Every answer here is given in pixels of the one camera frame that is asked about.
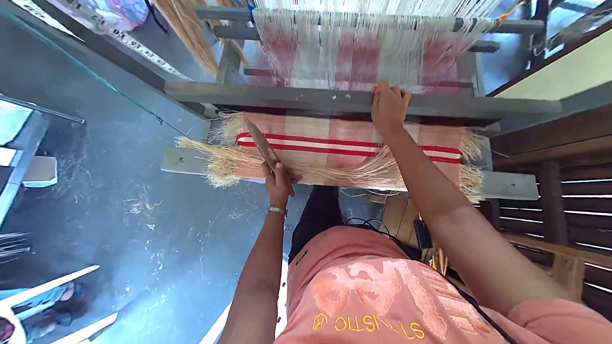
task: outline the pink woven fabric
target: pink woven fabric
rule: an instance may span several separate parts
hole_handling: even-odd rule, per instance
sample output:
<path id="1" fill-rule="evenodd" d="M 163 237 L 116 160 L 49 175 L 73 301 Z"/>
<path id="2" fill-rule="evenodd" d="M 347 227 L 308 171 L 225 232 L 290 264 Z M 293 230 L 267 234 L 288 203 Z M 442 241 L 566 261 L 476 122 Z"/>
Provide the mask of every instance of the pink woven fabric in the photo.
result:
<path id="1" fill-rule="evenodd" d="M 317 168 L 356 168 L 381 149 L 380 136 L 371 122 L 258 113 L 245 113 L 244 116 L 257 125 L 288 167 L 306 163 Z M 459 148 L 465 128 L 419 124 L 405 124 L 404 127 L 436 166 L 458 185 L 461 164 Z M 259 154 L 244 123 L 237 143 L 241 151 Z M 236 167 L 236 176 L 264 179 L 261 170 L 253 170 L 240 163 Z M 321 176 L 306 175 L 302 178 L 304 184 L 356 186 L 349 179 L 333 183 Z M 381 186 L 384 185 L 371 185 L 373 188 Z"/>

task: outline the black cable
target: black cable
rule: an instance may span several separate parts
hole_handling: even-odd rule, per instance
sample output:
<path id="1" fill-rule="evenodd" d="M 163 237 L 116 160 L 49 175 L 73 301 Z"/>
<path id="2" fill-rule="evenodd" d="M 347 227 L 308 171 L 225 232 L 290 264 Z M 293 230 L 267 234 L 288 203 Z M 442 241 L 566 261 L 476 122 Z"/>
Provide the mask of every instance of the black cable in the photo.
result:
<path id="1" fill-rule="evenodd" d="M 155 20 L 155 22 L 157 23 L 157 26 L 159 26 L 159 28 L 162 29 L 162 31 L 167 35 L 168 34 L 168 29 L 159 22 L 159 19 L 157 19 L 157 14 L 155 14 L 155 7 L 153 7 L 153 5 L 151 5 L 149 0 L 144 0 L 144 3 L 149 8 L 149 12 L 153 15 L 153 20 Z"/>

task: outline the string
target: string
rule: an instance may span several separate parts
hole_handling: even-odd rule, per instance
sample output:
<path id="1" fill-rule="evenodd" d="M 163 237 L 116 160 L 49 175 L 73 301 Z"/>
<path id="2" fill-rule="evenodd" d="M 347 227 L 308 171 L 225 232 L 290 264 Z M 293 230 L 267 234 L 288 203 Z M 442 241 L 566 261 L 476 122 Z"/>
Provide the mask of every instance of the string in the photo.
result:
<path id="1" fill-rule="evenodd" d="M 516 11 L 519 7 L 521 7 L 523 4 L 525 3 L 525 0 L 522 0 L 521 2 L 519 2 L 515 7 L 513 7 L 512 9 L 510 9 L 508 12 L 502 14 L 501 16 L 499 16 L 498 20 L 499 21 L 504 21 L 506 20 L 511 14 L 512 12 Z"/>
<path id="2" fill-rule="evenodd" d="M 174 129 L 177 133 L 181 134 L 181 136 L 187 137 L 187 135 L 183 134 L 180 130 L 175 128 L 172 124 L 168 123 L 168 121 L 166 121 L 165 119 L 161 118 L 160 116 L 155 114 L 153 111 L 149 110 L 146 106 L 140 104 L 132 96 L 126 94 L 122 90 L 120 90 L 120 89 L 116 88 L 115 86 L 113 86 L 113 84 L 111 84 L 108 80 L 104 79 L 102 76 L 100 76 L 98 73 L 93 71 L 91 68 L 89 68 L 88 66 L 84 65 L 81 61 L 77 60 L 77 58 L 72 56 L 68 51 L 66 51 L 65 49 L 60 47 L 54 41 L 49 39 L 47 36 L 42 34 L 40 31 L 36 30 L 32 26 L 30 26 L 30 24 L 26 23 L 25 21 L 23 21 L 18 16 L 14 15 L 12 13 L 7 13 L 7 12 L 5 12 L 4 9 L 0 10 L 0 14 L 2 14 L 5 17 L 7 17 L 8 19 L 10 19 L 15 24 L 19 25 L 22 29 L 24 29 L 26 32 L 28 32 L 30 35 L 32 35 L 33 37 L 35 37 L 39 41 L 43 42 L 44 44 L 48 45 L 49 47 L 52 47 L 53 49 L 55 49 L 55 50 L 59 51 L 60 53 L 62 53 L 64 55 L 64 57 L 66 57 L 70 62 L 72 62 L 77 67 L 79 67 L 81 70 L 85 71 L 87 74 L 92 76 L 95 80 L 101 82 L 104 86 L 110 88 L 111 90 L 113 90 L 113 91 L 117 92 L 118 94 L 120 94 L 121 96 L 125 97 L 132 104 L 136 105 L 138 108 L 140 108 L 144 112 L 153 115 L 153 117 L 155 117 L 155 119 L 159 122 L 160 125 L 166 124 L 169 127 L 171 127 L 172 129 Z"/>

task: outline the watch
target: watch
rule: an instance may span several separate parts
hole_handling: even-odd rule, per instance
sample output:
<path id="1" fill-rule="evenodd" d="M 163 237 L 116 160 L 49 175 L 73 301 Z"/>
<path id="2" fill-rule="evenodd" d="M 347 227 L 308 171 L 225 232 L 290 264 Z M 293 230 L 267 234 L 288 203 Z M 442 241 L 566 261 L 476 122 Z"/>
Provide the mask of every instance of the watch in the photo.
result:
<path id="1" fill-rule="evenodd" d="M 268 211 L 278 212 L 279 214 L 283 214 L 285 217 L 287 217 L 287 209 L 283 209 L 283 208 L 279 208 L 275 206 L 269 206 Z"/>

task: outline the white stripe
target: white stripe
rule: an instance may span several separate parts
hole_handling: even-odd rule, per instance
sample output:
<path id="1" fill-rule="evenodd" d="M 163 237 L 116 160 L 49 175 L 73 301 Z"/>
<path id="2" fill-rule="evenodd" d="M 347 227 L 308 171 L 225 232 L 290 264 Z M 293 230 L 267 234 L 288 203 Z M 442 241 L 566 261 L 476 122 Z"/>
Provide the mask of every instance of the white stripe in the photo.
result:
<path id="1" fill-rule="evenodd" d="M 429 155 L 430 157 L 442 157 L 442 158 L 450 158 L 450 159 L 460 159 L 461 158 L 461 154 L 457 154 L 457 153 L 428 151 L 425 149 L 423 151 L 425 152 L 426 155 Z"/>
<path id="2" fill-rule="evenodd" d="M 353 146 L 350 144 L 331 144 L 331 143 L 305 142 L 305 141 L 296 141 L 296 140 L 279 140 L 276 138 L 266 138 L 266 140 L 274 144 L 290 144 L 293 146 L 313 147 L 313 148 L 345 149 L 348 151 L 360 151 L 360 152 L 378 152 L 380 150 L 379 147 L 362 147 L 362 146 Z M 238 139 L 238 141 L 239 142 L 253 142 L 253 138 L 241 137 Z"/>

